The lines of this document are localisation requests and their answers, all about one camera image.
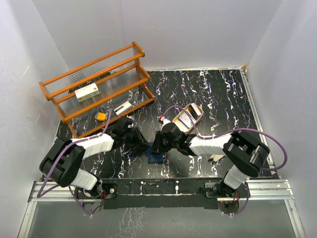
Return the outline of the blue leather card holder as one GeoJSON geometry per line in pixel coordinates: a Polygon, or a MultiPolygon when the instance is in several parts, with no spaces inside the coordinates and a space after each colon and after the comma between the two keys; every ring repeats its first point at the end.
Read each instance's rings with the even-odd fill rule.
{"type": "Polygon", "coordinates": [[[150,147],[146,151],[146,156],[149,164],[162,164],[164,162],[163,154],[152,152],[150,147]]]}

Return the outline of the stack of credit cards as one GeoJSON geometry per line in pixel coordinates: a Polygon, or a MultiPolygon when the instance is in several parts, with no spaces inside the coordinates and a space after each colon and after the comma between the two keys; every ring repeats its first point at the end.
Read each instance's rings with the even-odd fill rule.
{"type": "Polygon", "coordinates": [[[189,104],[185,111],[186,113],[181,112],[177,121],[186,128],[190,128],[200,119],[202,112],[194,103],[189,104]]]}

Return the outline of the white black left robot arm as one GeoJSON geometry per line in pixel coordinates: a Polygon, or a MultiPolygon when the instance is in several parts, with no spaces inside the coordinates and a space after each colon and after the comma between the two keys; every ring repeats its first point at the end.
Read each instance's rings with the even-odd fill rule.
{"type": "Polygon", "coordinates": [[[124,145],[134,154],[144,153],[150,146],[130,117],[121,117],[106,125],[101,133],[81,139],[56,139],[40,163],[39,170],[46,180],[52,179],[60,187],[83,189],[91,198],[102,193],[102,181],[81,169],[82,161],[99,153],[109,152],[124,145]]]}

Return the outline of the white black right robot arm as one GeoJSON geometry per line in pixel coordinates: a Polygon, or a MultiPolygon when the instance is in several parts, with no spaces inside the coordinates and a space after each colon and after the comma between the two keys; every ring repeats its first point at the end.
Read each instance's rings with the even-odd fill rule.
{"type": "Polygon", "coordinates": [[[185,134],[176,124],[169,122],[156,132],[150,147],[152,153],[165,153],[176,149],[186,156],[222,155],[233,166],[221,182],[203,190],[210,195],[232,197],[239,186],[249,178],[256,178],[270,153],[269,148],[247,131],[238,130],[223,136],[185,134]]]}

